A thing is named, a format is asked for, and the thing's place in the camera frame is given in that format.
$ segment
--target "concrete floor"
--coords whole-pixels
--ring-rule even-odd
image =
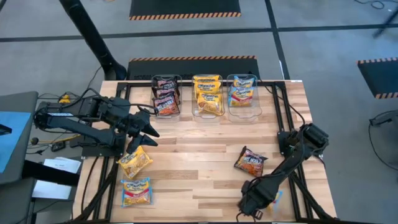
[[[101,34],[176,30],[242,29],[270,27],[263,0],[240,0],[243,16],[225,19],[129,21],[128,0],[81,0]],[[351,0],[271,0],[278,27],[348,26],[380,24],[396,4],[382,10]],[[396,57],[398,29],[379,39],[374,30],[281,32],[291,79],[304,81],[314,123],[330,135],[325,151],[326,172],[338,216],[343,220],[396,223],[398,173],[381,164],[368,139],[368,119],[396,109],[397,99],[375,100],[355,61]],[[68,16],[54,0],[8,0],[0,12],[0,38],[78,35]],[[106,39],[117,61],[127,65],[133,57],[200,55],[257,55],[263,80],[282,74],[272,33],[186,35]],[[35,90],[39,93],[81,93],[99,67],[84,40],[0,42],[0,95]],[[99,90],[102,71],[92,87]],[[389,162],[397,162],[397,131],[390,124],[374,128],[376,149]],[[57,136],[33,130],[32,136]],[[75,157],[80,149],[43,156]],[[40,200],[36,209],[48,205]],[[70,217],[72,203],[58,203],[37,216],[37,223]]]

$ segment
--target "snack bag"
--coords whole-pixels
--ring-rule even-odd
[[[123,184],[122,208],[138,204],[152,204],[152,187],[150,179],[121,180]]]
[[[254,83],[254,78],[242,79],[237,75],[234,77],[234,87],[251,88]]]
[[[209,93],[209,94],[216,94],[218,93],[218,88],[220,87],[221,82],[215,81],[198,81],[195,82],[195,96],[198,98],[200,93]]]
[[[223,95],[200,93],[198,98],[199,112],[207,111],[215,115],[223,115]]]
[[[251,106],[254,88],[232,87],[228,95],[229,106]]]
[[[179,105],[180,104],[180,91],[178,88],[159,88],[159,87],[152,87],[152,91],[154,92],[155,97],[162,97],[168,95],[169,93],[174,93],[175,102]]]
[[[173,77],[171,80],[157,80],[154,78],[157,87],[163,88],[163,89],[169,89],[169,88],[177,88],[178,87],[178,82],[177,82],[177,77]]]
[[[195,75],[193,79],[195,82],[202,82],[202,81],[217,82],[219,77],[220,77],[219,75],[206,75],[206,76]]]
[[[255,177],[262,176],[262,168],[264,161],[268,158],[253,153],[250,149],[243,147],[239,159],[235,162],[234,167],[241,169]]]
[[[168,95],[153,98],[155,107],[159,110],[159,116],[168,116],[180,112],[174,97],[174,92]]]
[[[117,163],[122,167],[124,174],[132,179],[142,168],[152,161],[142,147],[139,146],[135,152],[126,154]]]

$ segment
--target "wooden table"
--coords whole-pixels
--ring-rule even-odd
[[[285,81],[290,104],[310,123],[312,117],[302,82]],[[117,82],[103,82],[101,95],[114,96]],[[283,161],[279,153],[276,133],[278,132],[275,105],[272,95],[259,87],[262,114],[252,124],[233,124],[227,114],[220,123],[197,123],[191,112],[191,87],[183,87],[182,117],[178,123],[156,123],[153,127],[160,137],[154,138],[159,146],[144,146],[154,162],[145,167],[136,177],[150,177],[154,189],[154,204],[121,208],[121,179],[126,179],[121,169],[114,195],[111,222],[235,222],[238,213],[236,204],[241,198],[241,187],[245,180],[253,179],[249,174],[233,167],[242,148],[247,146],[269,159],[264,164],[264,174],[270,173]],[[149,103],[150,88],[131,89],[131,103]],[[285,118],[283,101],[282,116]],[[295,127],[301,126],[300,118],[292,111]],[[96,123],[96,128],[107,128]],[[73,214],[80,214],[81,197],[89,169],[94,158],[83,163],[80,181],[73,204]],[[97,191],[102,166],[98,159],[88,182],[84,207]],[[303,163],[309,191],[331,216],[336,216],[325,169],[318,160],[310,158]],[[294,212],[286,180],[279,188],[283,192],[278,209],[265,209],[261,221],[292,221]],[[104,217],[108,190],[102,199],[99,217]],[[302,196],[298,190],[301,214],[305,217]],[[240,216],[239,221],[252,221],[251,217]]]

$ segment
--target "paper sheet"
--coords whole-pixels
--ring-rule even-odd
[[[63,157],[56,157],[55,159],[44,160],[45,166],[65,170],[74,174],[77,173],[80,164],[80,161],[75,161],[73,159],[67,159]],[[32,197],[68,199],[71,189],[71,186],[38,180],[33,190]]]

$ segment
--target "clear plastic bin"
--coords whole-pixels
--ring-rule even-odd
[[[238,77],[243,80],[253,78],[254,82],[252,87],[254,88],[253,99],[250,106],[230,106],[229,96],[233,87],[234,78]],[[255,75],[244,74],[244,75],[228,75],[227,77],[227,107],[228,107],[228,119],[234,123],[251,123],[257,120],[257,117],[262,114],[260,107],[259,93],[257,90],[257,77]]]
[[[152,77],[152,87],[157,87],[156,81],[157,80],[164,80],[164,81],[169,81],[173,80],[174,77],[177,77],[177,83],[178,83],[178,90],[180,92],[179,100],[180,104],[178,106],[178,110],[180,111],[178,114],[171,114],[170,116],[159,116],[156,115],[155,121],[158,123],[175,123],[180,121],[180,115],[181,115],[181,109],[182,109],[182,78],[179,75],[155,75]],[[152,88],[150,90],[150,105],[155,106],[155,103],[153,101],[153,98],[155,98],[155,94],[152,91]]]
[[[192,115],[196,122],[206,123],[206,122],[220,122],[221,117],[225,113],[225,97],[223,91],[223,77],[218,75],[218,82],[220,83],[220,87],[218,88],[218,93],[221,94],[222,108],[221,115],[209,113],[207,111],[199,112],[198,103],[195,96],[195,77],[209,77],[214,75],[195,75],[192,77]]]

